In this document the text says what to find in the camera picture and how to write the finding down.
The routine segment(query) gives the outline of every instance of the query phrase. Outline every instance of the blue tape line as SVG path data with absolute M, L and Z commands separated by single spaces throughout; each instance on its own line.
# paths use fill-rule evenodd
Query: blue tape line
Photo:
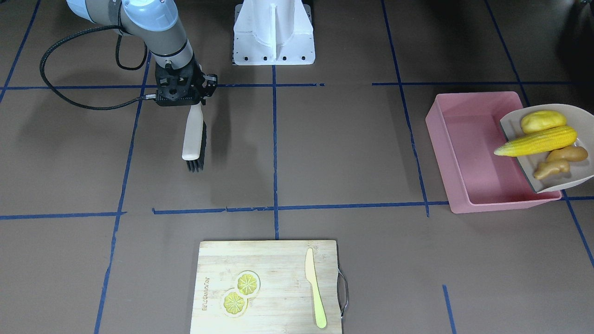
M 408 129 L 410 132 L 410 144 L 412 146 L 413 154 L 415 155 L 417 172 L 419 173 L 419 183 L 421 185 L 421 193 L 423 194 L 423 201 L 425 203 L 425 211 L 426 211 L 427 217 L 429 217 L 429 204 L 427 203 L 427 193 L 425 191 L 425 184 L 423 182 L 423 174 L 421 172 L 421 164 L 419 163 L 419 156 L 416 152 L 415 136 L 413 135 L 412 126 L 410 124 L 408 107 L 406 105 L 405 91 L 402 86 L 402 79 L 400 78 L 400 70 L 398 68 L 398 60 L 396 59 L 396 51 L 394 50 L 394 42 L 392 40 L 392 32 L 390 30 L 390 23 L 388 22 L 388 13 L 386 11 L 386 3 L 384 2 L 384 0 L 381 0 L 381 7 L 382 7 L 382 10 L 384 11 L 384 21 L 386 23 L 386 31 L 388 33 L 388 39 L 390 40 L 390 49 L 392 51 L 392 60 L 394 61 L 394 69 L 396 70 L 396 77 L 398 79 L 398 87 L 400 89 L 400 97 L 402 98 L 402 106 L 404 107 L 404 110 L 405 110 L 406 125 L 408 126 Z
M 312 204 L 279 206 L 279 210 L 311 210 L 311 209 L 355 209 L 362 207 L 399 207 L 399 206 L 425 206 L 425 202 L 402 203 L 359 203 L 359 204 Z
M 84 218 L 84 217 L 117 217 L 126 212 L 83 212 L 83 213 L 48 213 L 42 215 L 7 215 L 0 216 L 0 220 L 44 219 L 44 218 Z
M 274 239 L 279 239 L 279 177 L 277 160 L 276 66 L 272 65 L 272 124 L 274 141 Z
M 561 190 L 561 193 L 563 194 L 565 203 L 567 203 L 567 207 L 569 209 L 569 212 L 571 213 L 571 218 L 573 218 L 573 223 L 576 224 L 577 232 L 580 234 L 580 238 L 582 239 L 582 244 L 584 244 L 584 248 L 586 249 L 586 254 L 588 255 L 588 258 L 590 259 L 590 264 L 594 268 L 594 257 L 592 256 L 592 251 L 590 250 L 590 246 L 588 246 L 588 241 L 586 241 L 586 236 L 584 235 L 584 232 L 582 231 L 582 227 L 580 226 L 580 223 L 577 221 L 577 216 L 576 216 L 576 213 L 573 211 L 573 206 L 571 206 L 571 201 L 569 200 L 569 197 L 567 196 L 567 193 L 565 192 L 565 190 Z
M 288 83 L 288 84 L 219 84 L 218 87 L 316 87 L 317 83 Z
M 220 212 L 252 212 L 252 211 L 272 211 L 273 206 L 256 207 L 220 207 L 215 209 L 183 209 L 183 210 L 155 210 L 154 215 L 187 215 L 192 213 L 220 213 Z
M 454 314 L 451 311 L 451 304 L 450 304 L 450 295 L 447 292 L 447 286 L 444 284 L 442 285 L 444 290 L 444 298 L 445 298 L 445 306 L 447 307 L 447 314 L 450 318 L 450 327 L 451 327 L 451 334 L 456 334 L 456 323 L 454 322 Z
M 109 251 L 109 265 L 108 269 L 105 271 L 105 277 L 103 277 L 103 287 L 101 288 L 101 299 L 99 300 L 99 310 L 97 311 L 97 320 L 95 321 L 94 334 L 99 334 L 99 327 L 101 327 L 101 318 L 103 317 L 103 308 L 105 306 L 105 296 L 107 296 L 108 292 L 109 275 L 111 274 L 111 265 L 113 263 L 113 254 L 115 252 L 116 234 L 118 233 L 119 229 L 119 217 L 120 216 L 117 216 L 115 218 L 115 223 L 113 224 L 112 243 Z
M 140 95 L 144 95 L 144 87 L 147 82 L 147 78 L 149 76 L 149 68 L 150 68 L 150 59 L 151 53 L 148 54 L 146 66 L 144 69 L 144 78 L 142 88 L 140 89 Z M 138 128 L 138 119 L 140 118 L 140 110 L 142 108 L 143 101 L 138 102 L 138 106 L 136 108 L 136 118 L 134 119 L 134 128 L 132 129 L 132 138 L 130 139 L 130 147 L 128 149 L 128 158 L 126 159 L 126 169 L 124 171 L 124 180 L 122 181 L 122 193 L 119 198 L 118 203 L 118 211 L 122 211 L 124 206 L 124 197 L 126 195 L 126 187 L 128 183 L 128 175 L 130 172 L 130 164 L 132 163 L 132 154 L 134 152 L 134 139 L 136 136 L 136 129 Z M 112 234 L 112 243 L 111 249 L 109 253 L 109 266 L 108 269 L 105 271 L 105 277 L 103 278 L 103 288 L 101 290 L 101 299 L 99 300 L 99 310 L 97 311 L 97 320 L 95 321 L 95 331 L 94 334 L 99 334 L 99 328 L 101 327 L 101 319 L 103 317 L 103 308 L 105 306 L 105 296 L 107 295 L 108 285 L 109 285 L 109 275 L 111 274 L 111 266 L 113 263 L 113 254 L 115 252 L 115 243 L 116 243 L 116 234 L 118 233 L 119 229 L 119 220 L 120 216 L 115 218 L 115 223 L 113 224 L 113 234 Z
M 511 85 L 511 84 L 527 84 L 527 85 L 593 85 L 594 82 L 571 82 L 571 81 L 450 81 L 450 82 L 402 82 L 403 86 L 480 86 L 480 85 Z M 372 86 L 398 86 L 399 83 L 385 82 L 385 83 L 371 83 Z
M 594 200 L 594 196 L 567 196 L 571 201 L 589 201 Z
M 316 87 L 317 83 L 305 83 L 305 84 L 275 84 L 276 87 Z
M 142 85 L 122 84 L 122 85 L 106 85 L 106 86 L 55 86 L 56 89 L 137 89 L 143 88 Z M 48 86 L 21 86 L 8 87 L 7 90 L 28 90 L 28 89 L 49 89 Z
M 449 205 L 448 201 L 428 201 L 429 205 Z M 311 209 L 356 209 L 364 207 L 400 207 L 400 206 L 425 206 L 425 202 L 394 202 L 394 203 L 355 203 L 355 204 L 312 204 L 277 206 L 278 211 L 286 210 L 311 210 Z M 188 215 L 194 213 L 221 213 L 221 212 L 253 212 L 253 211 L 274 211 L 274 206 L 255 207 L 219 207 L 213 209 L 181 209 L 181 210 L 155 210 L 154 215 Z
M 27 41 L 27 38 L 29 37 L 29 33 L 31 32 L 31 27 L 33 26 L 33 22 L 35 21 L 35 17 L 37 17 L 37 11 L 39 10 L 40 4 L 41 4 L 41 0 L 37 0 L 37 3 L 35 4 L 35 9 L 33 10 L 33 15 L 31 15 L 31 20 L 29 21 L 29 25 L 27 26 L 27 30 L 25 31 L 25 35 L 23 36 L 23 40 L 21 41 L 21 45 L 18 47 L 17 54 L 14 57 L 14 60 L 12 61 L 12 66 L 10 67 L 10 71 L 8 72 L 8 77 L 6 78 L 6 81 L 4 82 L 2 91 L 0 92 L 0 103 L 2 103 L 2 99 L 4 98 L 4 93 L 6 93 L 8 83 L 10 82 L 10 79 L 12 78 L 14 69 L 17 67 L 18 59 L 21 56 L 21 52 L 23 51 L 23 48 L 25 47 L 25 42 Z
M 505 54 L 507 54 L 507 59 L 509 59 L 509 61 L 510 61 L 511 69 L 514 71 L 514 74 L 516 76 L 517 83 L 520 84 L 520 90 L 522 91 L 522 95 L 524 96 L 524 99 L 525 99 L 526 103 L 528 105 L 530 105 L 530 102 L 529 102 L 529 99 L 528 99 L 528 95 L 526 94 L 526 91 L 524 90 L 524 85 L 523 85 L 522 81 L 520 80 L 520 75 L 518 74 L 518 71 L 516 70 L 516 66 L 514 65 L 514 61 L 511 58 L 511 53 L 507 49 L 507 45 L 505 43 L 505 40 L 503 39 L 503 34 L 501 34 L 501 30 L 499 29 L 499 25 L 497 24 L 497 20 L 495 19 L 495 14 L 493 14 L 493 10 L 491 9 L 491 6 L 489 5 L 489 1 L 488 0 L 485 0 L 485 5 L 486 5 L 487 10 L 489 11 L 489 15 L 491 16 L 491 20 L 493 21 L 493 24 L 495 25 L 495 29 L 497 31 L 497 35 L 499 35 L 499 39 L 501 41 L 501 44 L 503 45 L 503 49 L 505 50 Z
M 390 40 L 390 49 L 392 51 L 392 61 L 394 62 L 394 69 L 396 70 L 396 78 L 398 79 L 398 85 L 402 84 L 400 78 L 400 69 L 398 68 L 398 61 L 396 60 L 396 51 L 394 50 L 394 42 L 392 39 L 392 31 L 390 30 L 390 23 L 388 22 L 388 12 L 386 11 L 386 3 L 381 0 L 381 9 L 384 11 L 384 22 L 386 24 L 386 31 L 388 33 L 388 40 Z

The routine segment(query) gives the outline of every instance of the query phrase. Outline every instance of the black cable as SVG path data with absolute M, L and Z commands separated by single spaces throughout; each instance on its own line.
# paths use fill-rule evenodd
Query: black cable
M 143 60 L 140 62 L 140 65 L 138 65 L 136 67 L 127 67 L 127 66 L 122 65 L 119 62 L 119 46 L 121 43 L 122 43 L 122 35 L 118 35 L 118 42 L 115 45 L 115 62 L 118 64 L 118 66 L 120 68 L 122 68 L 123 70 L 127 70 L 127 71 L 136 71 L 136 70 L 139 70 L 140 68 L 142 68 L 142 66 L 144 66 L 144 62 L 146 62 L 146 60 L 147 60 L 147 54 L 149 52 L 147 45 L 146 44 L 144 45 L 144 57 L 143 57 Z
M 56 87 L 54 87 L 48 80 L 48 78 L 45 76 L 45 63 L 48 61 L 49 55 L 52 54 L 52 52 L 54 52 L 58 47 L 60 47 L 61 45 L 63 45 L 64 43 L 68 42 L 69 40 L 73 40 L 76 37 L 80 37 L 82 35 L 86 35 L 86 34 L 90 34 L 90 33 L 94 33 L 97 31 L 103 31 L 103 30 L 112 30 L 112 29 L 118 29 L 118 30 L 123 30 L 124 28 L 122 26 L 104 26 L 104 27 L 98 27 L 98 28 L 91 28 L 91 29 L 87 29 L 87 30 L 83 30 L 83 31 L 79 31 L 78 33 L 72 34 L 68 37 L 65 37 L 59 41 L 57 41 L 54 45 L 52 45 L 44 54 L 43 57 L 41 58 L 41 62 L 39 63 L 39 73 L 41 74 L 41 78 L 43 79 L 43 82 L 45 82 L 45 84 L 54 92 L 56 93 L 56 95 L 58 95 L 59 97 L 61 97 L 64 101 L 77 106 L 79 108 L 84 108 L 84 109 L 91 109 L 91 110 L 113 110 L 113 109 L 118 109 L 121 107 L 125 107 L 127 105 L 131 105 L 134 102 L 137 101 L 141 101 L 144 100 L 145 98 L 142 96 L 136 97 L 133 100 L 124 102 L 122 104 L 119 105 L 115 105 L 115 106 L 108 106 L 108 107 L 95 107 L 95 106 L 87 106 L 87 105 L 83 105 L 81 103 L 78 102 L 74 102 L 71 99 L 67 98 L 66 96 L 64 96 L 62 93 L 60 93 Z

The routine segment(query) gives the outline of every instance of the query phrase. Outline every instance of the white brush handle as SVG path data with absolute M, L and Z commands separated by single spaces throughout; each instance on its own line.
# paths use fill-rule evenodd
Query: white brush handle
M 183 160 L 192 161 L 200 157 L 203 125 L 202 105 L 198 103 L 189 109 L 184 135 L 184 148 L 182 149 Z

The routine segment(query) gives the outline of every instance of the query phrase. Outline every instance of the pink plastic bin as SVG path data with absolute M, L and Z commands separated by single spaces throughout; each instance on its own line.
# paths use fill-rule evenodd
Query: pink plastic bin
M 425 118 L 453 213 L 525 209 L 561 198 L 536 194 L 505 143 L 499 120 L 523 108 L 516 92 L 439 94 Z

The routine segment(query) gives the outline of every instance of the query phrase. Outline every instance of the wooden cutting board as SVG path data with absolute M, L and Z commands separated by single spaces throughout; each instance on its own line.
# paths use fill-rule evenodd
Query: wooden cutting board
M 305 254 L 314 249 L 315 271 L 327 326 L 315 324 Z M 222 299 L 244 270 L 260 278 L 258 294 L 239 317 L 225 315 Z M 190 334 L 342 334 L 334 240 L 203 241 L 198 251 Z

